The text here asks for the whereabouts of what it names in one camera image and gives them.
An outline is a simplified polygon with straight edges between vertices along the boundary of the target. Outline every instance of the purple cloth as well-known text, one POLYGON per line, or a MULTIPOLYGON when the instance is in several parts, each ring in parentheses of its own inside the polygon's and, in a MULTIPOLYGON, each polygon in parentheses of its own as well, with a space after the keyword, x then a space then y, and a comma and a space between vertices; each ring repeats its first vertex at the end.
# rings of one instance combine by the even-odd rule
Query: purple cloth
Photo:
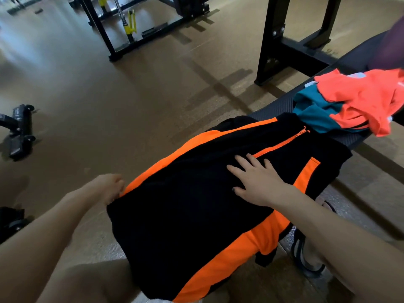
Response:
POLYGON ((404 16, 384 36, 375 55, 368 63, 369 70, 404 69, 404 16))

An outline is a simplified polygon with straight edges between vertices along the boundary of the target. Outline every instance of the forearm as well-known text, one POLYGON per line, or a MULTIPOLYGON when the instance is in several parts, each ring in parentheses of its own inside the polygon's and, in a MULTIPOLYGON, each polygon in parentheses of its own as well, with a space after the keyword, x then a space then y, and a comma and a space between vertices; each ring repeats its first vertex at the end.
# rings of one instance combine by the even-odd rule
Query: forearm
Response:
POLYGON ((371 302, 404 297, 404 254, 357 225, 292 189, 277 209, 296 225, 327 261, 371 302))
POLYGON ((0 303, 36 302, 89 206, 75 192, 0 245, 0 303))

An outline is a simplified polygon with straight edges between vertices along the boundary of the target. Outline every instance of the zipper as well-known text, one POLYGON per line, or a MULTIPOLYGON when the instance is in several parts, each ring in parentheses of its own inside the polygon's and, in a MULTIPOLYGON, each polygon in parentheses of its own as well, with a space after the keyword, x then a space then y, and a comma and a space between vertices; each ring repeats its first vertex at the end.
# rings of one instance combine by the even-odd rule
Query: zipper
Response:
POLYGON ((285 141, 283 141, 283 142, 281 142, 281 143, 278 143, 277 145, 275 145, 275 146, 273 146, 273 147, 265 148, 265 149, 261 150, 260 152, 255 153, 253 156, 254 156, 255 158, 258 158, 258 157, 260 157, 260 156, 262 156, 262 155, 264 155, 264 154, 266 154, 266 153, 268 153, 268 152, 271 152, 271 151, 274 151, 274 150, 276 150, 276 149, 279 149, 280 147, 283 147, 284 145, 290 143, 290 142, 291 142, 292 140, 294 140, 296 137, 299 137, 301 134, 304 134, 304 133, 306 133, 306 132, 309 132, 309 133, 310 133, 310 130, 307 130, 306 127, 304 127, 304 129, 302 129, 299 133, 297 133, 297 134, 295 134, 295 135, 289 137, 289 138, 286 139, 285 141))

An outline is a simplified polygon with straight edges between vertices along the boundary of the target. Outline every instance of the hand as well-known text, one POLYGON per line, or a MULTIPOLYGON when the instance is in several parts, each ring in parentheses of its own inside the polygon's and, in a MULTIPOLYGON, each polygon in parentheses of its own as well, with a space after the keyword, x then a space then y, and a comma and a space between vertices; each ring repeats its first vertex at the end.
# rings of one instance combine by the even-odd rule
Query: hand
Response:
POLYGON ((276 209, 283 201, 283 195, 293 190, 294 186, 282 181, 269 160, 264 159, 264 167, 251 154, 247 154, 247 158, 251 163, 239 155, 235 156, 245 171, 227 165, 227 169, 238 177, 245 187, 233 188, 235 194, 252 204, 276 209))
POLYGON ((67 197, 85 199, 89 206, 96 203, 108 205, 123 192, 125 182, 120 174, 103 174, 97 176, 83 187, 68 193, 67 197))

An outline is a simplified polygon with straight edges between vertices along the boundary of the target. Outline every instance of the brown floor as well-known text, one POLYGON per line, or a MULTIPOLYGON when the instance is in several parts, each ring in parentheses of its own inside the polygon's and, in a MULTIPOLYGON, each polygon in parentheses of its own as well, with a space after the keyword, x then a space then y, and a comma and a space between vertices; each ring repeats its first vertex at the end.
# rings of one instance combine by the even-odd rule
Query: brown floor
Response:
MULTIPOLYGON (((326 1, 291 0, 285 35, 299 40, 315 31, 326 1)), ((97 174, 122 173, 131 181, 191 136, 255 111, 306 79, 286 70, 263 88, 253 83, 267 0, 209 3, 209 20, 190 23, 116 64, 108 62, 108 51, 85 15, 67 0, 45 0, 13 17, 0 14, 0 110, 36 106, 33 128, 39 139, 21 162, 8 160, 1 145, 0 205, 21 204, 37 217, 97 174), (35 15, 39 7, 44 11, 35 15)), ((345 54, 390 28, 403 9, 395 0, 343 0, 325 50, 345 54)), ((151 0, 138 8, 137 17, 142 31, 176 15, 151 0)), ((116 45, 125 37, 114 22, 108 32, 116 45)), ((404 186, 368 159, 375 152, 373 160, 380 162, 381 153, 404 167, 404 128, 392 127, 389 137, 369 138, 324 192, 339 214, 384 239, 404 231, 404 186)), ((349 292, 329 274, 312 281, 295 269, 286 253, 290 237, 282 246, 268 268, 249 262, 237 271, 229 282, 233 303, 349 301, 349 292)), ((96 208, 81 222, 58 268, 120 257, 108 217, 96 208)))

